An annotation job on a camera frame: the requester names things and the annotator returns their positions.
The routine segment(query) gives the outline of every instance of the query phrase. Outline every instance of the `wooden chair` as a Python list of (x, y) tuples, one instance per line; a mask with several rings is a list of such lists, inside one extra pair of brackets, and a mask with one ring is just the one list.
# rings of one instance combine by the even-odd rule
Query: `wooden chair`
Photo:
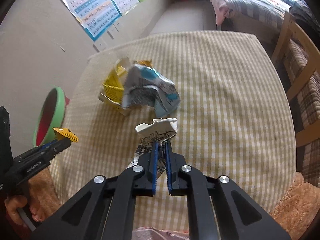
[[(320, 73), (319, 50), (308, 37), (308, 35), (300, 28), (300, 26), (295, 23), (295, 18), (289, 12), (286, 12), (284, 16), (280, 36), (275, 51), (271, 57), (272, 63), (275, 65), (279, 60), (283, 60), (284, 67), (286, 68), (287, 73), (289, 73), (289, 62), (284, 57), (284, 52), (288, 47), (291, 37), (300, 42), (305, 51), (308, 53), (309, 59), (300, 75), (294, 80), (291, 87), (287, 91), (288, 101), (291, 101), (303, 89), (315, 71)], [(297, 147), (307, 145), (319, 138), (320, 120), (317, 120), (296, 134), (296, 145)]]

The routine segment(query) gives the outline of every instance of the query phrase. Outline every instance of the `wall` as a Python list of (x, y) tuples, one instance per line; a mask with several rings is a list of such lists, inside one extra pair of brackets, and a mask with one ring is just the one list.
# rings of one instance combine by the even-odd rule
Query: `wall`
[[(120, 21), (117, 38), (105, 46), (147, 36), (169, 0), (146, 0)], [(32, 148), (41, 106), (52, 86), (72, 98), (96, 53), (92, 40), (60, 0), (16, 0), (0, 25), (0, 106), (10, 114), (14, 156)]]

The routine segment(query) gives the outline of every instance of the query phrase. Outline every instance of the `silver bolt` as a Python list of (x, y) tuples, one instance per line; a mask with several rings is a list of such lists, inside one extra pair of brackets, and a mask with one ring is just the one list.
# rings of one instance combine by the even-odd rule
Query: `silver bolt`
[(95, 183), (99, 184), (99, 183), (102, 183), (104, 181), (104, 177), (102, 176), (97, 176), (94, 178), (93, 180)]
[(181, 169), (182, 169), (184, 172), (189, 172), (189, 171), (191, 171), (191, 167), (190, 167), (189, 165), (183, 165), (183, 166), (181, 167)]
[(140, 172), (140, 171), (143, 170), (143, 167), (140, 166), (140, 165), (135, 165), (135, 166), (133, 166), (132, 169), (133, 169), (133, 171), (135, 171), (135, 172)]
[(222, 182), (222, 183), (228, 183), (229, 182), (229, 178), (227, 176), (220, 176), (219, 180)]

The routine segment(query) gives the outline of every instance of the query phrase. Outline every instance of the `human hand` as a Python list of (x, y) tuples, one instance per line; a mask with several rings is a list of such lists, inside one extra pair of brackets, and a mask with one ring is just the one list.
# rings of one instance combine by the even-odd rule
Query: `human hand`
[[(31, 199), (29, 205), (30, 212), (32, 213), (32, 218), (34, 221), (42, 222), (45, 218), (44, 212), (40, 206), (40, 202), (36, 194), (34, 194), (32, 190), (30, 190), (30, 198)], [(27, 225), (23, 222), (22, 218), (20, 217), (17, 208), (22, 208), (25, 205), (27, 205), (27, 203), (27, 198), (22, 195), (10, 196), (4, 201), (7, 212), (11, 217), (12, 221), (15, 222), (17, 225), (23, 225), (24, 227), (27, 227)]]

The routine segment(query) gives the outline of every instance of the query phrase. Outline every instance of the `table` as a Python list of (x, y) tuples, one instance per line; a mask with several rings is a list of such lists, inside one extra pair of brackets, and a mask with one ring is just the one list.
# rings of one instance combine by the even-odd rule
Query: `table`
[[(119, 175), (139, 142), (135, 126), (155, 118), (147, 106), (125, 117), (98, 100), (103, 79), (126, 56), (152, 59), (180, 93), (181, 104), (170, 114), (178, 119), (173, 151), (205, 175), (230, 176), (270, 212), (295, 172), (289, 104), (258, 39), (222, 31), (156, 34), (89, 59), (64, 121), (79, 143), (50, 166), (59, 199), (65, 202), (95, 175)], [(134, 228), (140, 226), (188, 229), (185, 197), (168, 195), (165, 174), (155, 197), (137, 198)]]

